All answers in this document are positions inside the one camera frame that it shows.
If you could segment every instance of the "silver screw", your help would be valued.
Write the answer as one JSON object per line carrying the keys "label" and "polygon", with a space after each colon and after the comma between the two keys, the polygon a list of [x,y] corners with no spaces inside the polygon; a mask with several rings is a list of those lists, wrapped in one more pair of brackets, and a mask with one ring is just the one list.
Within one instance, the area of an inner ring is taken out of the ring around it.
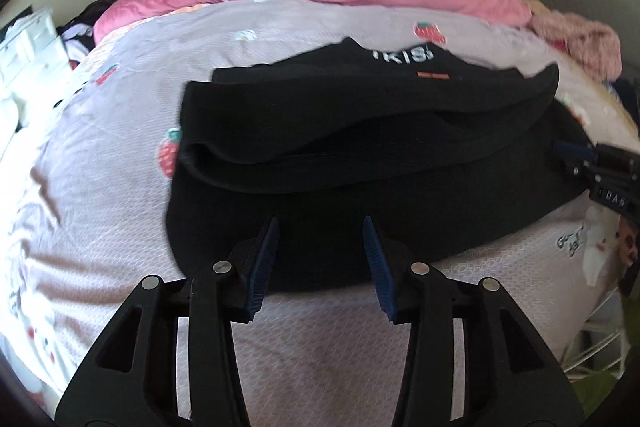
{"label": "silver screw", "polygon": [[482,286],[484,286],[485,290],[489,290],[490,292],[497,292],[500,289],[500,283],[492,277],[482,281]]}
{"label": "silver screw", "polygon": [[154,275],[150,275],[149,277],[145,277],[142,280],[142,287],[145,290],[152,290],[153,288],[158,286],[159,283],[160,283],[160,280],[158,279],[158,277],[156,277]]}
{"label": "silver screw", "polygon": [[425,263],[413,263],[411,271],[416,275],[427,275],[429,273],[429,265]]}
{"label": "silver screw", "polygon": [[227,273],[231,270],[231,263],[229,261],[218,261],[213,265],[213,271],[215,273]]}

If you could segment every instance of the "bed sheet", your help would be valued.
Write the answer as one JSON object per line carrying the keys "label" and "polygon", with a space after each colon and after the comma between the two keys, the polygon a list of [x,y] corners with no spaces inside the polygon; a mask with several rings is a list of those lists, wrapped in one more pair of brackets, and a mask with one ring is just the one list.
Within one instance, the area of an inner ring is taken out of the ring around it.
{"label": "bed sheet", "polygon": [[[208,80],[214,68],[274,62],[346,36],[379,50],[437,36],[438,45],[488,67],[516,66],[531,75],[557,61],[557,96],[591,139],[640,151],[624,112],[559,52],[528,32],[470,16],[243,0],[119,32],[81,65],[89,83],[49,130],[2,252],[0,301],[7,304],[0,305],[0,331],[60,393],[140,279],[182,277],[164,234],[170,179],[159,151],[177,124],[183,85]],[[617,218],[607,212],[583,195],[525,230],[437,266],[467,282],[497,277],[559,356],[616,275],[610,255],[591,285],[584,268],[600,251],[597,243],[614,242]],[[183,321],[182,413],[189,410],[185,338]],[[390,424],[408,329],[386,323],[370,286],[271,296],[253,324],[234,327],[234,338],[252,425]]]}

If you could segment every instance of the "strawberry print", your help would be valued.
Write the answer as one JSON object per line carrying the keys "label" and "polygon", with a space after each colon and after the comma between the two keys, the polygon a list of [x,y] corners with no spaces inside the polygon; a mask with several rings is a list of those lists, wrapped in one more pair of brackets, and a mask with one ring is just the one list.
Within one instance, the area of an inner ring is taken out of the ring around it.
{"label": "strawberry print", "polygon": [[109,68],[108,70],[106,70],[99,78],[98,80],[95,81],[96,84],[98,84],[98,86],[101,86],[102,84],[105,83],[105,81],[107,80],[107,78],[109,78],[113,73],[116,72],[116,70],[118,69],[118,65],[114,64],[111,68]]}
{"label": "strawberry print", "polygon": [[178,147],[180,146],[180,138],[182,132],[178,128],[169,129],[166,132],[164,140],[158,147],[158,165],[162,173],[167,178],[173,178],[175,172],[175,161],[178,155]]}
{"label": "strawberry print", "polygon": [[447,42],[447,38],[440,33],[438,27],[430,22],[418,22],[415,25],[414,33],[429,42],[439,42],[441,44],[446,44]]}

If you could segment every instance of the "bed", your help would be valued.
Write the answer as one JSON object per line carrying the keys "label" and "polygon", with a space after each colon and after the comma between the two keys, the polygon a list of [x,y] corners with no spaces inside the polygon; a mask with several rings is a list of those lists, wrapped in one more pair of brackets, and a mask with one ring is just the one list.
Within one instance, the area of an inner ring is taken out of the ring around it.
{"label": "bed", "polygon": [[[0,332],[52,390],[49,413],[133,286],[150,273],[182,277],[164,231],[170,177],[160,152],[177,125],[184,84],[206,81],[214,68],[274,62],[347,36],[369,49],[402,49],[420,42],[415,30],[427,22],[444,36],[443,47],[468,62],[527,76],[557,62],[556,98],[591,140],[640,152],[638,129],[602,86],[532,33],[505,24],[311,0],[192,2],[163,11],[110,28],[74,72],[84,87],[8,149],[22,164],[10,162],[17,215],[1,223]],[[595,278],[585,268],[617,225],[617,216],[583,195],[437,266],[466,282],[499,279],[560,357],[618,276],[612,251]],[[177,368],[184,416],[186,336],[183,321]],[[234,327],[234,340],[252,425],[390,424],[408,329],[386,323],[371,286],[270,296],[254,323]],[[456,357],[453,416],[462,413],[462,375]]]}

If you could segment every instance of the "metal bolt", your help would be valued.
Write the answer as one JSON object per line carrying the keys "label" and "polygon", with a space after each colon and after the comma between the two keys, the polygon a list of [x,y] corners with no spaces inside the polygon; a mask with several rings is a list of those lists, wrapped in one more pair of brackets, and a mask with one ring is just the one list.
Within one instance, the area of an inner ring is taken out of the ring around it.
{"label": "metal bolt", "polygon": [[500,289],[500,283],[492,277],[482,281],[482,286],[484,286],[485,290],[489,290],[490,292],[497,292]]}
{"label": "metal bolt", "polygon": [[145,277],[142,280],[142,287],[145,290],[152,290],[153,288],[158,286],[159,283],[160,283],[160,280],[158,279],[158,277],[156,277],[155,275],[150,275],[149,277]]}
{"label": "metal bolt", "polygon": [[425,263],[413,263],[411,271],[416,275],[427,275],[429,273],[429,265]]}
{"label": "metal bolt", "polygon": [[227,273],[231,270],[231,263],[229,261],[218,261],[213,265],[213,271],[215,273]]}

